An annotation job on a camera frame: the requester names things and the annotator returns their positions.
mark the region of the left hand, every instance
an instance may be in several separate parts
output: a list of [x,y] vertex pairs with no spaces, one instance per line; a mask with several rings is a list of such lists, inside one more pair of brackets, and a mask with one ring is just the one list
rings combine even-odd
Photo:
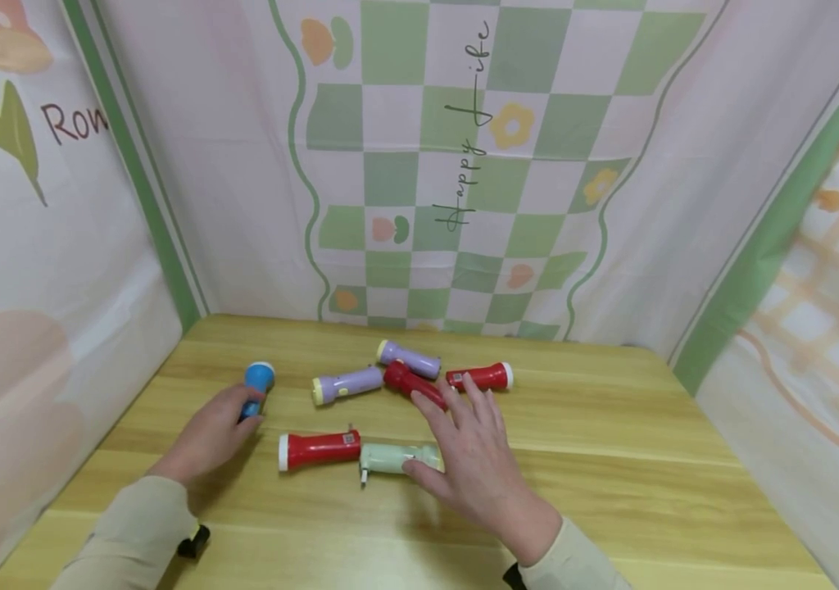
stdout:
[[248,400],[263,402],[265,394],[245,385],[233,385],[217,393],[190,418],[170,451],[147,474],[188,486],[232,459],[262,424],[262,415],[247,417],[237,424],[243,404]]

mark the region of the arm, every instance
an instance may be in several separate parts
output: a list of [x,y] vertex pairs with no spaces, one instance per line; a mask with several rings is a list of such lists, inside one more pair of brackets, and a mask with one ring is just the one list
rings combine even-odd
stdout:
[[446,473],[419,461],[405,462],[403,471],[440,502],[498,537],[518,559],[528,590],[629,589],[610,559],[524,482],[492,392],[479,391],[467,374],[463,384],[469,403],[439,383],[451,419],[413,392],[413,403],[439,443]]
[[177,545],[196,527],[183,485],[142,478],[119,492],[52,590],[157,588]]
[[233,457],[262,422],[253,416],[238,423],[243,403],[263,398],[237,385],[197,411],[146,476],[119,492],[52,590],[157,588],[179,542],[196,532],[186,486]]

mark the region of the green stripe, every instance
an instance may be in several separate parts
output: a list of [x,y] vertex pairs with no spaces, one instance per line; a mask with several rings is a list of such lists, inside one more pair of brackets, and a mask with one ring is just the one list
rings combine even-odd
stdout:
[[130,97],[128,90],[128,82],[125,79],[124,71],[121,69],[121,62],[115,52],[115,46],[111,44],[111,36],[108,34],[108,26],[102,18],[102,12],[98,10],[98,0],[91,0],[92,9],[95,11],[95,18],[98,21],[98,29],[102,31],[102,37],[105,39],[105,45],[108,47],[108,54],[111,57],[111,64],[115,67],[115,72],[119,76],[121,82],[121,89],[124,91],[125,101],[128,103],[130,113],[134,118],[134,124],[138,126],[138,136],[141,138],[141,144],[144,144],[144,151],[147,152],[147,161],[151,163],[151,169],[154,173],[154,178],[157,179],[157,187],[161,191],[161,198],[164,199],[164,207],[167,211],[167,216],[170,217],[170,223],[173,225],[174,234],[177,234],[177,242],[181,246],[181,254],[184,255],[186,265],[190,269],[190,277],[193,280],[194,286],[197,288],[197,294],[200,296],[201,303],[204,310],[209,310],[210,306],[206,303],[206,297],[203,297],[203,289],[200,285],[200,279],[197,278],[197,270],[193,267],[193,261],[190,260],[190,252],[186,247],[184,241],[184,234],[177,223],[177,216],[174,216],[174,209],[170,204],[170,199],[167,197],[167,190],[164,186],[164,179],[161,176],[161,169],[157,165],[157,160],[154,160],[154,154],[151,150],[151,143],[147,140],[147,133],[144,132],[144,125],[141,125],[141,118],[138,116],[138,108],[134,107],[134,100]]
[[282,22],[282,16],[279,14],[279,8],[275,5],[275,0],[269,0],[269,9],[272,13],[272,21],[275,23],[275,28],[282,37],[282,41],[285,43],[288,53],[292,54],[292,60],[295,61],[297,76],[299,76],[299,88],[297,88],[297,92],[295,94],[295,102],[292,103],[292,110],[288,113],[288,153],[292,158],[292,164],[295,166],[295,172],[299,175],[299,179],[302,180],[302,184],[308,188],[308,193],[311,194],[312,199],[313,209],[311,218],[308,220],[308,226],[304,229],[304,252],[308,256],[309,265],[315,269],[315,273],[318,273],[318,276],[324,284],[324,293],[321,293],[321,299],[318,302],[318,321],[321,322],[323,319],[322,310],[324,309],[325,300],[327,300],[328,295],[331,293],[331,283],[328,281],[326,275],[321,272],[321,268],[319,268],[318,263],[315,262],[315,256],[312,254],[311,250],[311,234],[312,230],[315,228],[315,222],[318,221],[319,213],[321,212],[321,202],[318,198],[318,192],[315,191],[315,185],[312,184],[311,180],[308,179],[308,176],[302,170],[302,162],[299,160],[299,151],[297,150],[295,144],[295,125],[297,123],[297,118],[299,117],[299,111],[302,108],[302,102],[304,102],[304,93],[306,92],[304,63],[302,62],[302,55],[299,53],[299,50],[297,50],[295,43],[292,43],[291,38],[288,37],[288,31],[285,31],[285,24]]
[[810,195],[829,172],[838,148],[839,107],[774,198],[685,342],[674,371],[692,396],[771,288]]
[[88,23],[85,20],[82,6],[80,6],[79,0],[65,0],[63,6],[66,9],[68,20],[72,24],[72,29],[75,31],[79,49],[82,50],[85,57],[85,63],[88,66],[92,83],[98,91],[98,99],[101,100],[102,108],[104,108],[105,113],[108,115],[108,122],[111,125],[111,135],[115,138],[121,159],[128,170],[130,180],[132,180],[134,191],[138,194],[147,227],[151,230],[154,249],[157,250],[157,257],[164,270],[167,286],[170,287],[170,294],[173,297],[174,305],[176,305],[177,315],[181,319],[184,333],[186,333],[191,325],[197,323],[201,317],[201,313],[197,309],[196,300],[190,291],[190,285],[188,278],[186,278],[184,267],[178,258],[177,250],[174,248],[170,231],[167,230],[167,226],[165,225],[164,217],[161,216],[161,210],[157,205],[153,187],[151,186],[151,182],[147,180],[144,164],[141,162],[138,149],[134,146],[134,140],[130,136],[128,124],[122,116],[119,101],[117,101],[115,91],[111,87],[111,82],[108,79],[107,71],[102,62],[102,56],[98,53],[95,39],[93,39]]
[[715,25],[718,24],[718,20],[720,17],[723,16],[724,11],[728,9],[728,4],[731,0],[724,0],[724,4],[720,7],[718,14],[716,17],[711,21],[711,25],[705,31],[704,35],[698,39],[698,43],[695,44],[694,48],[688,52],[688,55],[685,57],[685,60],[675,68],[673,74],[669,77],[669,81],[666,83],[665,88],[662,89],[662,94],[660,95],[660,99],[658,99],[658,104],[655,106],[655,117],[653,118],[653,125],[649,128],[649,135],[646,136],[646,141],[642,145],[642,150],[639,152],[639,155],[635,161],[631,164],[629,170],[622,175],[622,178],[619,179],[619,182],[616,186],[613,187],[613,191],[610,193],[610,196],[606,198],[604,203],[600,206],[600,212],[597,213],[597,224],[600,226],[600,251],[597,253],[596,259],[593,261],[593,265],[588,272],[583,275],[583,277],[575,282],[573,287],[570,287],[570,291],[567,293],[567,330],[564,330],[564,336],[561,340],[568,340],[570,337],[570,330],[574,329],[574,321],[576,321],[577,315],[576,310],[574,309],[574,294],[577,290],[580,289],[584,284],[587,283],[589,279],[593,278],[593,275],[600,269],[602,265],[602,259],[606,256],[606,248],[608,243],[610,243],[610,229],[606,226],[606,210],[610,207],[610,204],[616,198],[616,195],[619,193],[619,190],[623,188],[623,186],[629,182],[632,178],[633,174],[636,173],[636,169],[639,167],[639,163],[642,162],[643,157],[646,155],[646,152],[649,150],[649,143],[651,143],[651,139],[655,135],[655,128],[658,126],[658,122],[660,122],[660,118],[662,116],[662,106],[665,105],[665,99],[669,95],[670,89],[672,89],[672,85],[675,82],[676,77],[682,73],[682,70],[685,69],[685,66],[688,64],[689,61],[698,53],[698,50],[701,49],[701,45],[705,44],[705,41],[711,35],[711,31],[714,30]]

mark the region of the light green flashlight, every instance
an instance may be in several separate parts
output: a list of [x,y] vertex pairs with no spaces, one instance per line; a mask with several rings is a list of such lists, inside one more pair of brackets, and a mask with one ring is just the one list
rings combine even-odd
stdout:
[[434,470],[443,471],[442,458],[436,445],[399,447],[367,442],[361,447],[361,487],[366,485],[366,474],[370,471],[402,473],[403,461],[408,459],[422,461]]

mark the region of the wooden table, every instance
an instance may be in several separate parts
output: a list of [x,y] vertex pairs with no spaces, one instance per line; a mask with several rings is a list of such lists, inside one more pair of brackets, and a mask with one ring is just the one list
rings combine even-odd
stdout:
[[803,545],[682,390],[637,348],[213,316],[196,325],[0,570],[0,588],[47,588],[99,514],[168,448],[203,402],[251,361],[275,365],[262,435],[191,491],[212,529],[198,564],[162,588],[503,588],[493,539],[406,477],[357,467],[279,474],[281,433],[424,443],[419,412],[387,390],[315,409],[311,380],[374,360],[381,338],[447,368],[508,361],[499,396],[529,482],[610,555],[637,590],[832,588]]

